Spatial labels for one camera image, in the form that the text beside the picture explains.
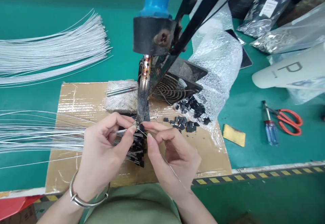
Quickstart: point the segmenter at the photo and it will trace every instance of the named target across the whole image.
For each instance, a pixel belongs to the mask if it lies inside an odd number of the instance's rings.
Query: yellow black hazard stripe
[[[41,203],[41,202],[47,202],[47,201],[56,201],[60,197],[62,197],[63,194],[57,194],[57,195],[45,195],[41,197],[40,199],[36,200],[35,203]]]
[[[227,182],[239,182],[254,179],[265,179],[271,177],[285,177],[292,175],[308,174],[308,173],[325,173],[325,165],[323,166],[312,166],[312,167],[301,167],[295,169],[281,169],[275,171],[263,171],[254,173],[239,173],[222,177],[210,177],[210,178],[199,178],[194,179],[192,186],[196,185],[212,185]]]

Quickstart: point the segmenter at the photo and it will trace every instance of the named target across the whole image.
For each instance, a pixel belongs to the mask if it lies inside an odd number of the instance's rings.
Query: scissors
[[[288,109],[280,109],[280,110],[273,110],[271,108],[268,107],[268,109],[270,110],[270,112],[272,112],[273,114],[275,114],[278,118],[278,123],[280,125],[280,127],[287,133],[293,136],[298,136],[301,135],[302,131],[300,126],[303,124],[302,118],[295,113],[292,110],[288,110]],[[288,117],[284,112],[287,112],[289,114],[291,114],[296,121],[293,121],[290,117]],[[286,128],[286,126],[284,125],[284,123],[289,124],[291,127],[293,127],[294,132],[291,132],[289,129]]]

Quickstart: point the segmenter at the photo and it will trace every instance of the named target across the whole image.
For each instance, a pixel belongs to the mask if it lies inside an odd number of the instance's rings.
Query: clear plastic bag
[[[251,45],[269,54],[306,49],[325,41],[325,3],[277,28]]]
[[[270,55],[267,57],[267,59],[272,65],[292,55],[298,55],[300,52],[301,51],[293,51],[285,54]],[[292,83],[291,85],[305,87],[305,89],[287,88],[290,97],[293,99],[294,103],[296,105],[300,105],[319,96],[325,91],[325,77],[323,76],[323,77],[317,77],[309,80],[298,81]]]
[[[194,6],[190,18],[202,0]],[[208,17],[227,0],[219,0]],[[189,61],[207,69],[208,74],[197,81],[203,90],[195,98],[203,103],[205,112],[213,121],[217,119],[229,98],[243,58],[241,43],[224,30],[233,29],[231,12],[226,4],[192,37],[193,55]]]
[[[237,30],[258,38],[269,32],[291,0],[254,0]]]

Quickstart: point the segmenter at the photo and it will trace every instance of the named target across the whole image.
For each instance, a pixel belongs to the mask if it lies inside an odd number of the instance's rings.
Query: person
[[[133,123],[131,117],[114,112],[85,130],[82,159],[72,185],[73,194],[77,194],[82,201],[91,201],[117,175],[133,143],[136,131]],[[118,130],[119,126],[127,130],[114,147],[111,143],[116,134],[112,132]],[[148,156],[160,185],[142,184],[110,189],[107,201],[94,209],[86,224],[216,224],[191,191],[192,181],[201,163],[197,149],[188,144],[176,128],[146,121],[143,126],[148,132]],[[159,151],[159,144],[163,141],[166,146],[165,159],[170,166]],[[132,188],[137,187],[140,190],[132,192]],[[71,201],[67,191],[40,218],[38,224],[76,224],[83,210]]]

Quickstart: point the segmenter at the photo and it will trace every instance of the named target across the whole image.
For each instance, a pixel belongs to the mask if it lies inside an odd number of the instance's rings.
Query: soldering sponge
[[[229,141],[238,144],[242,147],[245,147],[245,137],[246,134],[242,131],[239,131],[228,124],[224,125],[223,128],[223,135],[225,139],[228,139]]]

